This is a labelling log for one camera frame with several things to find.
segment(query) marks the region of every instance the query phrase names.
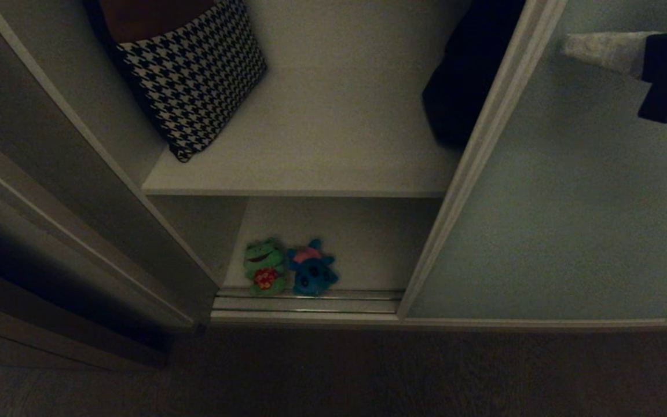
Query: blue stuffed toy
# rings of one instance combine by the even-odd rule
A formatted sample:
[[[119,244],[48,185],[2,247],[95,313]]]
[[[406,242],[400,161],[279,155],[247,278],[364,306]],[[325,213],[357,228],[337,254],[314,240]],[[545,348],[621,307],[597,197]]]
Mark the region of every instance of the blue stuffed toy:
[[[317,297],[339,280],[329,267],[334,258],[323,257],[318,239],[310,241],[305,248],[288,250],[288,258],[289,269],[295,272],[293,291],[296,294]]]

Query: wardrobe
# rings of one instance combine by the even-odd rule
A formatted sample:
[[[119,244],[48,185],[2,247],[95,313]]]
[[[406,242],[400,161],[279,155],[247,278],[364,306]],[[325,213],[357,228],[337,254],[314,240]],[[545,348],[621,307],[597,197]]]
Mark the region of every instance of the wardrobe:
[[[269,70],[180,163],[79,0],[0,0],[0,193],[125,303],[177,331],[667,327],[667,125],[636,118],[644,84],[559,54],[667,31],[664,2],[527,0],[465,151],[421,92],[469,1],[245,2]],[[339,282],[250,296],[267,237],[320,238]]]

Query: white shelf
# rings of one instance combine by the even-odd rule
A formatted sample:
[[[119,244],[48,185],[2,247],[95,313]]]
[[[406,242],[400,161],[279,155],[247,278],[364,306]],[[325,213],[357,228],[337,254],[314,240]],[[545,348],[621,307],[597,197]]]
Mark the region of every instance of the white shelf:
[[[270,71],[207,150],[167,149],[150,195],[442,197],[460,152],[421,93],[465,0],[248,0]]]
[[[366,198],[250,198],[223,288],[248,288],[243,252],[254,240],[276,237],[286,248],[323,242],[336,257],[332,290],[403,290],[408,285],[440,200]],[[288,273],[288,287],[294,279]]]

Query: pink patch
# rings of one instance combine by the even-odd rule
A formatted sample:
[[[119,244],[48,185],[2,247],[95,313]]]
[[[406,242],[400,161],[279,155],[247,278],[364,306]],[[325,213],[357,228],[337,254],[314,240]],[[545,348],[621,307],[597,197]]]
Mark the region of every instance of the pink patch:
[[[302,264],[304,261],[307,261],[307,259],[311,258],[321,259],[323,256],[316,249],[306,246],[305,248],[298,249],[297,253],[295,254],[295,258],[292,259],[296,263]]]

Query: stuffed toy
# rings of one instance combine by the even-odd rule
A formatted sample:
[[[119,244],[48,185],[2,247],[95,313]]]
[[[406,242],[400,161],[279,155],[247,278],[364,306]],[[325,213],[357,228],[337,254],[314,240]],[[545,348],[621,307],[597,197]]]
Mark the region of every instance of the stuffed toy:
[[[289,269],[295,272],[296,294],[318,297],[339,277],[331,271],[334,258],[321,254],[321,241],[316,239],[305,248],[288,251]]]
[[[246,247],[243,266],[246,278],[254,283],[251,295],[276,295],[285,290],[285,253],[273,238]]]

